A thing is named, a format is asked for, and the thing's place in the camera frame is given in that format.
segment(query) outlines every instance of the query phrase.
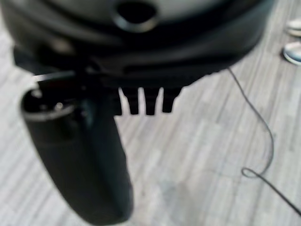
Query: black handle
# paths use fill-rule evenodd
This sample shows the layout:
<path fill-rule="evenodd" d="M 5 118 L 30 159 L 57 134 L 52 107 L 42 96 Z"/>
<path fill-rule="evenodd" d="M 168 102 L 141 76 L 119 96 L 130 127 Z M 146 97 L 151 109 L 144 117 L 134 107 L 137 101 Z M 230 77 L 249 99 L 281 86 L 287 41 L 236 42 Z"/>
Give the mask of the black handle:
<path fill-rule="evenodd" d="M 127 220 L 133 191 L 109 99 L 57 102 L 35 92 L 24 96 L 22 115 L 65 200 L 94 225 Z"/>

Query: thin wire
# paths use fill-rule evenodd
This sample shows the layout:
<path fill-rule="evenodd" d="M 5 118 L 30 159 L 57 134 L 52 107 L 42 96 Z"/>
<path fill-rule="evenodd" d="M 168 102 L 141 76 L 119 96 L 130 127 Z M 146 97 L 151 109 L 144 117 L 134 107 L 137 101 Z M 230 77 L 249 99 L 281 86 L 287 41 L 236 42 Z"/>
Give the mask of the thin wire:
<path fill-rule="evenodd" d="M 273 186 L 266 178 L 262 177 L 260 174 L 256 173 L 254 170 L 244 167 L 241 170 L 241 173 L 243 175 L 246 174 L 245 171 L 249 171 L 253 173 L 256 177 L 260 178 L 264 183 L 266 183 L 268 186 L 270 186 L 271 189 L 273 189 L 274 192 L 276 192 L 300 217 L 301 217 L 301 211 L 292 204 L 275 186 Z"/>
<path fill-rule="evenodd" d="M 237 86 L 238 86 L 241 94 L 243 95 L 244 99 L 246 100 L 246 102 L 248 103 L 248 105 L 250 106 L 250 108 L 253 110 L 253 112 L 256 114 L 256 116 L 259 118 L 259 120 L 263 123 L 264 127 L 266 128 L 266 130 L 269 133 L 269 137 L 270 137 L 270 140 L 271 140 L 271 146 L 270 146 L 270 151 L 269 151 L 269 158 L 268 158 L 268 162 L 265 165 L 263 171 L 261 173 L 259 173 L 259 175 L 263 176 L 268 171 L 268 169 L 270 168 L 270 166 L 271 166 L 271 164 L 273 162 L 273 159 L 274 159 L 274 152 L 275 152 L 274 136 L 272 134 L 271 129 L 269 128 L 268 123 L 265 121 L 265 119 L 262 117 L 262 115 L 258 112 L 258 110 L 250 102 L 249 98 L 246 96 L 246 94 L 245 94 L 243 88 L 241 87 L 241 85 L 240 85 L 240 83 L 239 83 L 236 75 L 234 74 L 234 72 L 231 70 L 231 68 L 228 68 L 228 71 L 232 75 L 232 77 L 233 77 L 235 83 L 237 84 Z M 250 176 L 250 175 L 245 174 L 245 172 L 243 170 L 242 170 L 242 174 L 245 177 L 247 177 L 247 178 L 256 178 L 256 176 Z"/>
<path fill-rule="evenodd" d="M 259 178 L 261 179 L 264 183 L 266 183 L 274 192 L 276 192 L 281 199 L 283 199 L 286 204 L 288 204 L 298 215 L 299 217 L 301 217 L 301 210 L 298 209 L 293 203 L 291 203 L 277 188 L 275 188 L 275 186 L 273 186 L 266 178 L 263 177 L 263 174 L 265 174 L 267 172 L 267 170 L 270 168 L 272 162 L 273 162 L 273 158 L 274 158 L 274 137 L 273 134 L 269 128 L 269 125 L 267 124 L 267 122 L 264 120 L 264 118 L 261 116 L 261 114 L 258 112 L 258 110 L 254 107 L 254 105 L 250 102 L 250 100 L 248 99 L 248 97 L 246 96 L 243 88 L 241 87 L 237 77 L 235 76 L 235 74 L 233 73 L 233 71 L 228 68 L 230 74 L 232 75 L 235 83 L 237 84 L 241 94 L 243 95 L 244 99 L 246 100 L 246 102 L 249 104 L 249 106 L 251 107 L 251 109 L 254 111 L 254 113 L 257 115 L 257 117 L 262 121 L 262 123 L 264 124 L 265 128 L 267 129 L 267 131 L 269 132 L 269 136 L 271 139 L 271 149 L 270 149 L 270 156 L 268 159 L 268 162 L 264 168 L 264 170 L 261 173 L 256 173 L 254 170 L 250 169 L 250 168 L 246 168 L 243 167 L 241 170 L 241 174 L 247 178 Z M 246 172 L 251 172 L 254 174 L 254 176 L 250 176 L 247 175 Z"/>

